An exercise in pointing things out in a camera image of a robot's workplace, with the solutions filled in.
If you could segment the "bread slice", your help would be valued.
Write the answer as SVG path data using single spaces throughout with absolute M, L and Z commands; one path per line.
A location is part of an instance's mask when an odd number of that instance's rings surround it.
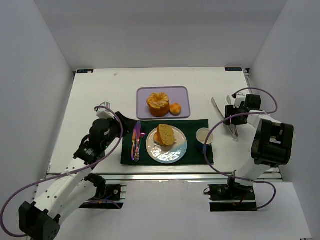
M 157 133 L 162 146 L 172 146 L 176 141 L 174 131 L 170 125 L 159 124 L 157 127 Z

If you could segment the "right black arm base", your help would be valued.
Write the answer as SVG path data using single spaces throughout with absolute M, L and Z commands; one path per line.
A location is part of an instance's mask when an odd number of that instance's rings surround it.
M 248 190 L 232 193 L 227 184 L 209 184 L 203 190 L 209 196 L 211 212 L 254 212 L 258 210 L 252 186 Z

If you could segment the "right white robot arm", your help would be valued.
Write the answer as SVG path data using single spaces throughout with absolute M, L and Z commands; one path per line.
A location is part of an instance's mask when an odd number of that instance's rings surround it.
M 259 95 L 238 98 L 234 94 L 232 97 L 235 102 L 225 106 L 223 124 L 228 127 L 249 124 L 256 129 L 249 160 L 228 178 L 226 190 L 237 196 L 247 193 L 264 172 L 289 162 L 294 126 L 262 111 Z

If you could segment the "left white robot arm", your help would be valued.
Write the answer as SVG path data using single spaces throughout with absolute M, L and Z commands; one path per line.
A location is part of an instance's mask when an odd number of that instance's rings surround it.
M 115 139 L 133 132 L 137 121 L 116 112 L 95 120 L 65 171 L 32 203 L 18 209 L 19 228 L 34 240 L 53 240 L 63 221 L 88 200 L 102 200 L 106 180 L 92 171 Z

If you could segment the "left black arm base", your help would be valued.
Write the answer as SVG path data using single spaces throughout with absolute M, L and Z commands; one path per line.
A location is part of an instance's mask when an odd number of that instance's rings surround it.
M 80 209 L 111 210 L 121 209 L 126 199 L 127 186 L 121 184 L 106 184 L 93 198 L 83 203 Z

